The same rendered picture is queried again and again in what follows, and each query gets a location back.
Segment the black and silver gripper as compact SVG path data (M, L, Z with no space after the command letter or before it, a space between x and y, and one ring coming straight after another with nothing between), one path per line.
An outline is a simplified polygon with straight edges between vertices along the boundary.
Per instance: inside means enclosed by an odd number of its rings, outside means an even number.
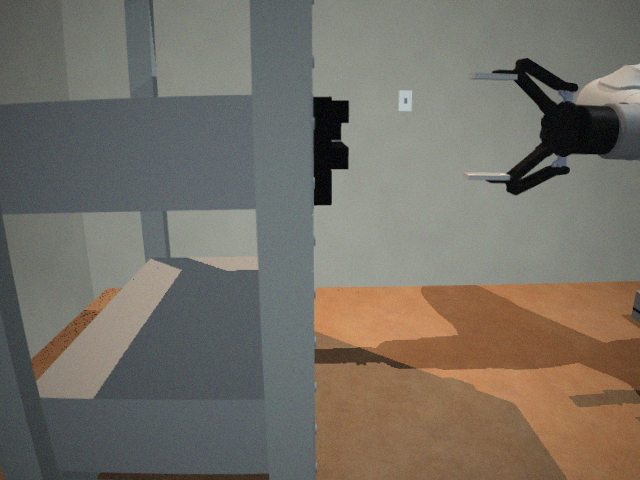
M525 72L557 90L563 97L563 102L557 105ZM541 118L542 143L532 153L506 174L463 172L463 178L467 180L506 183L506 191L518 195L556 175L568 174L568 155L604 155L609 153L617 142L619 120L613 108L574 104L573 95L578 90L578 85L563 81L528 58L517 60L514 70L469 73L468 79L514 80L545 115ZM553 153L558 158L551 166L522 178ZM516 183L517 185L513 185Z

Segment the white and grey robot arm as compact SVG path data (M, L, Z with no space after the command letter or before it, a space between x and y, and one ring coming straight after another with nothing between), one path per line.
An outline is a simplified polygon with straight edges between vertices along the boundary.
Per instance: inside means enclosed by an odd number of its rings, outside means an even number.
M576 105L609 106L618 116L617 142L601 158L640 161L640 64L624 65L590 82L579 93Z

